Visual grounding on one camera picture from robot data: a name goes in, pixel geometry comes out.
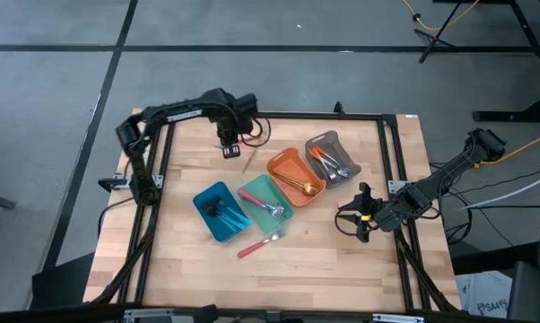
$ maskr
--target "pink handle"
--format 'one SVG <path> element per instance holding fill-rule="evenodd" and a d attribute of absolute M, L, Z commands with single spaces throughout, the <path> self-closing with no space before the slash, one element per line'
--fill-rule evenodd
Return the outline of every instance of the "pink handle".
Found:
<path fill-rule="evenodd" d="M 244 198 L 246 198 L 248 201 L 254 203 L 255 205 L 262 206 L 266 205 L 266 203 L 260 201 L 259 199 L 253 197 L 249 194 L 249 192 L 245 191 L 244 189 L 239 189 L 238 194 Z"/>
<path fill-rule="evenodd" d="M 264 242 L 260 241 L 259 243 L 255 244 L 253 246 L 250 246 L 250 247 L 242 250 L 241 252 L 239 252 L 238 253 L 238 258 L 240 258 L 240 259 L 244 258 L 245 256 L 247 256 L 247 255 L 251 254 L 252 252 L 254 252 L 254 250 L 262 248 L 262 246 L 264 246 Z"/>

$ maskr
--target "gold spoon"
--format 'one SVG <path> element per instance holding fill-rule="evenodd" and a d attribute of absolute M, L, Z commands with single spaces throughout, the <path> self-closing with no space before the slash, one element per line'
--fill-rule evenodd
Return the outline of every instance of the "gold spoon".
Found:
<path fill-rule="evenodd" d="M 290 176 L 286 176 L 275 171 L 272 172 L 272 175 L 276 176 L 284 183 L 299 189 L 306 196 L 315 196 L 319 191 L 319 189 L 313 186 L 312 183 L 302 183 L 296 179 L 291 178 Z"/>

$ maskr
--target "yellow cable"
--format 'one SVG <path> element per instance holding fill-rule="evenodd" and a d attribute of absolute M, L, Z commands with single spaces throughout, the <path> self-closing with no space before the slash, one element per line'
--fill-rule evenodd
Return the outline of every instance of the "yellow cable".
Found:
<path fill-rule="evenodd" d="M 407 5 L 407 7 L 410 9 L 410 12 L 412 12 L 412 14 L 416 14 L 415 10 L 412 8 L 412 6 L 410 4 L 407 3 L 406 0 L 402 0 L 404 2 L 405 5 Z M 463 16 L 466 15 L 466 13 L 469 13 L 474 7 L 476 4 L 479 3 L 479 0 L 475 0 L 464 12 L 462 12 L 456 19 L 454 19 L 452 22 L 449 22 L 446 27 L 449 27 L 449 26 L 453 26 L 456 22 L 458 22 Z M 416 18 L 415 19 L 417 22 L 419 22 L 422 27 L 424 27 L 426 30 L 428 31 L 438 31 L 441 29 L 441 27 L 430 27 L 430 26 L 427 26 L 425 23 L 422 22 L 422 20 L 420 18 Z"/>
<path fill-rule="evenodd" d="M 514 154 L 519 153 L 519 152 L 521 152 L 522 150 L 528 148 L 529 146 L 531 146 L 531 145 L 533 145 L 533 144 L 537 144 L 537 143 L 539 143 L 539 142 L 540 142 L 540 137 L 537 138 L 536 140 L 532 141 L 531 143 L 526 144 L 526 145 L 524 145 L 524 146 L 518 148 L 517 150 L 515 150 L 515 151 L 509 153 L 508 155 L 504 156 L 503 158 L 500 158 L 500 159 L 497 160 L 497 161 L 482 161 L 482 162 L 480 162 L 479 164 L 477 164 L 477 167 L 479 167 L 479 165 L 494 165 L 494 164 L 496 164 L 496 163 L 503 162 L 503 161 L 505 161 L 506 159 L 508 159 L 509 157 L 513 156 Z"/>

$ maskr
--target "orange plastic tray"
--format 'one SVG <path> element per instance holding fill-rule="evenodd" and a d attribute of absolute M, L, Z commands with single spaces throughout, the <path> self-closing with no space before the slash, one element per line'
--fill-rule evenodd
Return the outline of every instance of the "orange plastic tray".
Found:
<path fill-rule="evenodd" d="M 268 161 L 266 169 L 270 173 L 270 178 L 277 187 L 284 193 L 288 201 L 294 206 L 305 206 L 313 199 L 318 197 L 324 189 L 326 189 L 326 181 L 319 179 L 312 169 L 300 158 L 298 149 L 286 148 L 281 153 L 278 153 L 274 158 Z M 305 196 L 297 188 L 282 182 L 272 175 L 272 171 L 279 172 L 300 182 L 310 182 L 318 188 L 318 193 L 315 196 Z"/>

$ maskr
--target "tripod stand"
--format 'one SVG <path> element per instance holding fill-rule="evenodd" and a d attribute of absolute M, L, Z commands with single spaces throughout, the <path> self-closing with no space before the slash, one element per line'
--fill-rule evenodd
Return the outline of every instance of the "tripod stand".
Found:
<path fill-rule="evenodd" d="M 446 27 L 448 27 L 449 21 L 451 21 L 451 18 L 453 17 L 453 15 L 456 14 L 456 11 L 457 11 L 457 9 L 459 8 L 460 5 L 461 5 L 461 2 L 458 2 L 456 4 L 456 7 L 453 8 L 453 11 L 449 14 L 448 19 L 443 23 L 443 25 L 441 26 L 440 31 L 438 31 L 437 35 L 433 36 L 433 35 L 425 32 L 425 31 L 420 31 L 417 28 L 414 29 L 414 32 L 416 34 L 426 37 L 428 39 L 428 41 L 430 42 L 430 44 L 428 45 L 428 47 L 425 49 L 422 56 L 420 57 L 420 60 L 418 61 L 418 62 L 420 62 L 420 64 L 425 61 L 425 58 L 430 54 L 430 52 L 431 52 L 431 50 L 433 49 L 434 46 L 436 46 L 436 45 L 444 45 L 444 46 L 451 47 L 451 48 L 454 47 L 452 44 L 448 43 L 447 41 L 441 40 L 440 36 L 441 36 L 441 33 L 446 29 Z M 415 22 L 419 18 L 420 18 L 419 13 L 414 14 L 414 21 Z"/>

